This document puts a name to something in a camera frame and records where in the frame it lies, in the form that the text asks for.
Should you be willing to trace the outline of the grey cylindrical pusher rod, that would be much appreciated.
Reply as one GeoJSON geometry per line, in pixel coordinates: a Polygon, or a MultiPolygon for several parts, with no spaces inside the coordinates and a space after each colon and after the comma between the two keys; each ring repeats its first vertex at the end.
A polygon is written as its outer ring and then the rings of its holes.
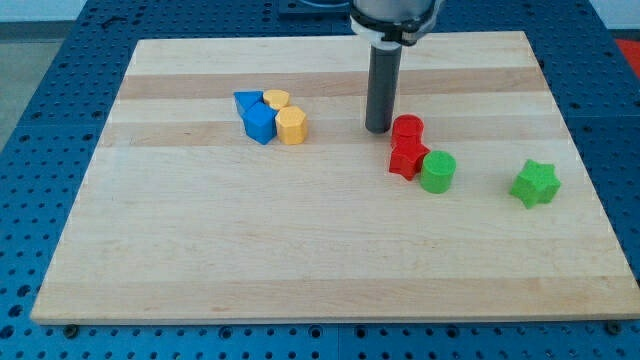
{"type": "Polygon", "coordinates": [[[391,128],[402,48],[371,47],[365,127],[374,134],[391,128]]]}

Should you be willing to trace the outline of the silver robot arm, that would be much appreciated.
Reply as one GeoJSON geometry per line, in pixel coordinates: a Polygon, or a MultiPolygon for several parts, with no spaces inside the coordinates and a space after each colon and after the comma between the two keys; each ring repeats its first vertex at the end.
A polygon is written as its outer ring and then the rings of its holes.
{"type": "Polygon", "coordinates": [[[370,43],[365,127],[391,128],[402,50],[430,33],[444,0],[352,0],[352,31],[370,43]]]}

